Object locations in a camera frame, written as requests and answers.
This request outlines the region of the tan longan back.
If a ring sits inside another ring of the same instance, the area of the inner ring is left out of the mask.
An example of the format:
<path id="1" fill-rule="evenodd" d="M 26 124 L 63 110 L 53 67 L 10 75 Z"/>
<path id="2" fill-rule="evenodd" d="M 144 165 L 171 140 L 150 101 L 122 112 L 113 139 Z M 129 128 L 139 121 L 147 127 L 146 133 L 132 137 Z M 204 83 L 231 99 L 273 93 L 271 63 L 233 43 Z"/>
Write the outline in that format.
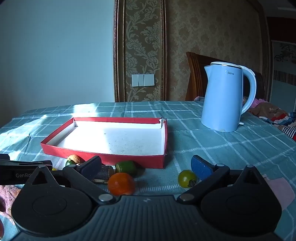
<path id="1" fill-rule="evenodd" d="M 75 162 L 76 164 L 80 164 L 82 162 L 82 159 L 76 154 L 71 154 L 70 156 L 67 157 L 67 160 L 71 162 Z"/>

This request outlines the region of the green pointed cucumber end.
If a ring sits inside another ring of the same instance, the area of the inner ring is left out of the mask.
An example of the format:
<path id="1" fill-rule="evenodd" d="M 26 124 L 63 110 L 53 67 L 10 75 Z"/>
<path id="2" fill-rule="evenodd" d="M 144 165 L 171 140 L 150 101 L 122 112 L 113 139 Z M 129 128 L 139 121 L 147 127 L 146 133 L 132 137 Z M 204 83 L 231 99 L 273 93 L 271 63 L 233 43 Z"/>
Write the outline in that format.
<path id="1" fill-rule="evenodd" d="M 69 166 L 69 165 L 76 165 L 76 162 L 73 161 L 73 160 L 71 160 L 71 159 L 68 159 L 68 160 L 66 161 L 65 166 Z"/>

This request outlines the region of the dark green tomato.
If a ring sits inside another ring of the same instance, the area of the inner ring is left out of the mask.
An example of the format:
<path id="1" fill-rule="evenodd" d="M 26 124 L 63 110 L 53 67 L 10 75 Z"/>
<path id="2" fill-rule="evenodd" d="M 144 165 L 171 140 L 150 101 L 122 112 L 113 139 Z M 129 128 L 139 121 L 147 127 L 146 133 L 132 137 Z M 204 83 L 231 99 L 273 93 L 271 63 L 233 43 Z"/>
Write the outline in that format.
<path id="1" fill-rule="evenodd" d="M 178 184 L 183 188 L 191 188 L 197 184 L 197 177 L 191 170 L 183 170 L 178 175 Z"/>

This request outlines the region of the orange tangerine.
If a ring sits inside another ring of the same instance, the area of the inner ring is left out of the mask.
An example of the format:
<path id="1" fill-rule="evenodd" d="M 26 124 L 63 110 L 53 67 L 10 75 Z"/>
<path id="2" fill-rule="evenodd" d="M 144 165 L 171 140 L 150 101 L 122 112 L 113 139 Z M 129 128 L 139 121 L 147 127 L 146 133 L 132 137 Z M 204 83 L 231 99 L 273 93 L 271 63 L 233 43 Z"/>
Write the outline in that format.
<path id="1" fill-rule="evenodd" d="M 109 178 L 107 188 L 114 196 L 132 195 L 135 192 L 135 181 L 127 173 L 115 173 Z"/>

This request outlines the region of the green cucumber chunk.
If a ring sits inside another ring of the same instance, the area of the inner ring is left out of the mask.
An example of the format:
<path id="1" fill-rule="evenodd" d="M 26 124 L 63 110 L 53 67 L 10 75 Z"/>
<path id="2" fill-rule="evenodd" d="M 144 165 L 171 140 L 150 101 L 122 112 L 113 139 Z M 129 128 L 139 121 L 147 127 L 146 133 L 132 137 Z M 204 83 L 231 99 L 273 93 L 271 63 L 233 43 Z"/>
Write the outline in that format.
<path id="1" fill-rule="evenodd" d="M 137 168 L 133 161 L 121 161 L 116 163 L 115 169 L 117 173 L 126 173 L 132 177 L 137 175 Z"/>

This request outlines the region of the light blue electric kettle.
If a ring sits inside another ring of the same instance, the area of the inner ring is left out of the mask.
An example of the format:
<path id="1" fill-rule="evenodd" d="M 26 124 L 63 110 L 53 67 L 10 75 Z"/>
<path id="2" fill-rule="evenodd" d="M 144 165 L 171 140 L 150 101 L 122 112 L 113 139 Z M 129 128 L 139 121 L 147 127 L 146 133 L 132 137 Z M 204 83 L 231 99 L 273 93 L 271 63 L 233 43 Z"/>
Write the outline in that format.
<path id="1" fill-rule="evenodd" d="M 245 66 L 217 61 L 205 66 L 205 71 L 208 84 L 201 122 L 215 131 L 234 132 L 255 99 L 255 73 Z"/>

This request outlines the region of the red shallow cardboard tray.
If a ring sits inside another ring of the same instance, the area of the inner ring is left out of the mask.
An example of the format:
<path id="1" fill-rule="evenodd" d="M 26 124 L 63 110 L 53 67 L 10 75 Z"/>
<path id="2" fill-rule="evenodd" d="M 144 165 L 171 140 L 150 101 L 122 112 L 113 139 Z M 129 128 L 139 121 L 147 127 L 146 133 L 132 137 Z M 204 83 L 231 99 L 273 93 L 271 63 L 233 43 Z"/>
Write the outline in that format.
<path id="1" fill-rule="evenodd" d="M 164 118 L 74 117 L 41 141 L 43 152 L 87 161 L 99 156 L 105 165 L 134 161 L 144 168 L 162 169 L 167 153 L 168 126 Z"/>

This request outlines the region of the pink towel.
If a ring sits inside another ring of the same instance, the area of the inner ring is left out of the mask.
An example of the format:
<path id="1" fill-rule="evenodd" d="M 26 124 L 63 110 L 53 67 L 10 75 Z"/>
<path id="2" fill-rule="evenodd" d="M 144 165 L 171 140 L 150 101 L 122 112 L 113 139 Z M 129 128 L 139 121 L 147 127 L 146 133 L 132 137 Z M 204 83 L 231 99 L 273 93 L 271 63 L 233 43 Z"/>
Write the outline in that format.
<path id="1" fill-rule="evenodd" d="M 269 179 L 263 175 L 274 195 L 278 199 L 281 209 L 285 210 L 295 199 L 295 193 L 285 178 Z"/>

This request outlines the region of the white wall switch panel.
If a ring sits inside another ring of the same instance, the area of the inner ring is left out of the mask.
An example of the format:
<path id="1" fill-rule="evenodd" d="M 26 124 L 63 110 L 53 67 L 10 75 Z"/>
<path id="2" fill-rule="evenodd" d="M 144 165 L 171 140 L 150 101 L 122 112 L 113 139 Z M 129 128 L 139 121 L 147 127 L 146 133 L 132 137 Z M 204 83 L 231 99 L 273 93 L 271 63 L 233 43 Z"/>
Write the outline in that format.
<path id="1" fill-rule="evenodd" d="M 133 74 L 132 87 L 148 87 L 154 86 L 154 74 Z"/>

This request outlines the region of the ornate wallpaper panel frame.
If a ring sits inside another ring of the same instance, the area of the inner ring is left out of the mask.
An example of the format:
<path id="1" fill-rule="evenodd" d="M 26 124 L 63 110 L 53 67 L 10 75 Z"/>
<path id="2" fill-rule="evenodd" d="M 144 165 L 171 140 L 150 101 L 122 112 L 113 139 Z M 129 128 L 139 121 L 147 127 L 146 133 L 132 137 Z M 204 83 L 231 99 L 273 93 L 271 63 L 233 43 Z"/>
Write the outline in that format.
<path id="1" fill-rule="evenodd" d="M 113 38 L 115 101 L 166 100 L 166 2 L 115 1 Z M 154 74 L 155 85 L 132 87 L 133 74 Z"/>

